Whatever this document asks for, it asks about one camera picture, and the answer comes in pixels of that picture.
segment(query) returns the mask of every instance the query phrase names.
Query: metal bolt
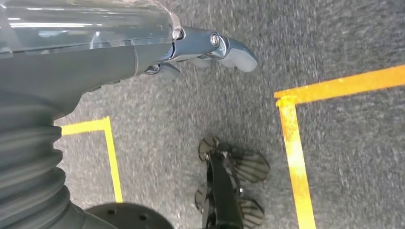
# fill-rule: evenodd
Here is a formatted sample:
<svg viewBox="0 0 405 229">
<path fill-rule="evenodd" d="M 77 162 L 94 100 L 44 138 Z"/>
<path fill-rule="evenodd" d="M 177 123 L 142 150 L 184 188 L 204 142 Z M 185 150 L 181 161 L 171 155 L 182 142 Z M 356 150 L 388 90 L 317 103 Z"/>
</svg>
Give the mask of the metal bolt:
<svg viewBox="0 0 405 229">
<path fill-rule="evenodd" d="M 219 36 L 216 33 L 211 34 L 211 44 L 214 47 L 217 47 L 219 45 Z"/>
<path fill-rule="evenodd" d="M 173 31 L 171 33 L 171 35 L 173 37 L 173 40 L 175 41 L 175 40 L 177 40 L 177 39 L 179 39 L 181 37 L 181 32 L 180 31 Z"/>
<path fill-rule="evenodd" d="M 237 192 L 237 196 L 238 196 L 238 197 L 243 197 L 243 196 L 244 196 L 244 192 L 245 192 L 245 190 L 244 190 L 242 187 L 240 187 L 240 188 L 239 188 L 239 193 Z"/>
</svg>

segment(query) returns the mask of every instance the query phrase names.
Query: yellow floor marking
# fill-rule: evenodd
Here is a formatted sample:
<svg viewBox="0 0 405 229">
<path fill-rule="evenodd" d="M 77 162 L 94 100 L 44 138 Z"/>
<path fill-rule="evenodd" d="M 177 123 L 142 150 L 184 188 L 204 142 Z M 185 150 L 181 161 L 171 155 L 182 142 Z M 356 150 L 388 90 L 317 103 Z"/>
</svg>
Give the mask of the yellow floor marking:
<svg viewBox="0 0 405 229">
<path fill-rule="evenodd" d="M 61 128 L 62 128 L 62 135 L 74 135 L 79 133 L 100 131 L 100 130 L 104 131 L 107 142 L 108 158 L 110 161 L 111 177 L 113 180 L 115 201 L 117 203 L 122 203 L 123 198 L 121 191 L 121 183 L 119 180 L 117 156 L 114 148 L 114 139 L 111 130 L 110 118 L 106 117 L 104 119 L 94 120 L 90 122 L 64 125 Z"/>
<path fill-rule="evenodd" d="M 295 104 L 330 99 L 405 84 L 405 65 L 362 73 L 276 92 L 276 98 L 290 96 Z"/>
<path fill-rule="evenodd" d="M 298 226 L 300 229 L 315 229 L 315 219 L 311 195 L 309 193 L 307 172 L 305 170 L 304 154 L 299 136 L 295 104 L 291 98 L 283 98 L 278 100 L 276 105 L 280 110 Z"/>
<path fill-rule="evenodd" d="M 315 229 L 315 219 L 297 121 L 296 105 L 405 85 L 405 65 L 276 92 L 298 225 Z"/>
</svg>

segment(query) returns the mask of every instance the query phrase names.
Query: transparent plastic cover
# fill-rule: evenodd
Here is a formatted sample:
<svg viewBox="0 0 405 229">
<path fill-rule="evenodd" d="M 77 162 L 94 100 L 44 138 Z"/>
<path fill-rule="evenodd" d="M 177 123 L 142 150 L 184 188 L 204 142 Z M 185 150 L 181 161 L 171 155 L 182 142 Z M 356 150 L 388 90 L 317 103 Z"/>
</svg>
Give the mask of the transparent plastic cover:
<svg viewBox="0 0 405 229">
<path fill-rule="evenodd" d="M 0 0 L 0 58 L 171 43 L 180 30 L 154 0 Z"/>
</svg>

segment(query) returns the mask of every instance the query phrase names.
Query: black round base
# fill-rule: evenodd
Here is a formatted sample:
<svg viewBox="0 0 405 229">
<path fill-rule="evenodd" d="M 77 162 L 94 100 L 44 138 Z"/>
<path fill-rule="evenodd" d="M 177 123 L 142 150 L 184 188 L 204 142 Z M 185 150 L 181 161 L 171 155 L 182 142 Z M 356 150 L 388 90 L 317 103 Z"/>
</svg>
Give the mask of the black round base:
<svg viewBox="0 0 405 229">
<path fill-rule="evenodd" d="M 110 203 L 87 209 L 118 229 L 173 229 L 161 214 L 142 205 Z"/>
</svg>

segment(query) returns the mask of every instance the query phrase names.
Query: yellow tape corner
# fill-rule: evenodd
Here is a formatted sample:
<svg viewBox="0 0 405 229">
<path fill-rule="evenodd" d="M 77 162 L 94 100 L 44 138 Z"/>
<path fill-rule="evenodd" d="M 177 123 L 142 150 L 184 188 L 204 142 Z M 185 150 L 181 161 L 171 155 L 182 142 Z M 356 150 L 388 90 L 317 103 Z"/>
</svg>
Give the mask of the yellow tape corner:
<svg viewBox="0 0 405 229">
<path fill-rule="evenodd" d="M 405 65 L 275 92 L 300 229 L 316 229 L 296 105 L 405 85 Z"/>
<path fill-rule="evenodd" d="M 111 130 L 110 117 L 106 117 L 106 118 L 100 119 L 100 120 L 72 124 L 72 125 L 64 125 L 61 128 L 62 128 L 62 135 L 74 135 L 74 134 L 80 134 L 80 133 L 92 132 L 92 131 L 101 131 L 101 130 L 104 131 L 104 134 L 106 136 L 108 159 L 110 162 L 111 177 L 113 180 L 115 201 L 117 203 L 122 203 L 123 198 L 122 198 L 122 191 L 121 191 L 121 183 L 120 183 L 120 179 L 119 179 L 117 155 L 115 153 L 115 148 L 114 148 L 114 139 L 113 139 L 113 134 L 112 134 L 112 130 Z"/>
</svg>

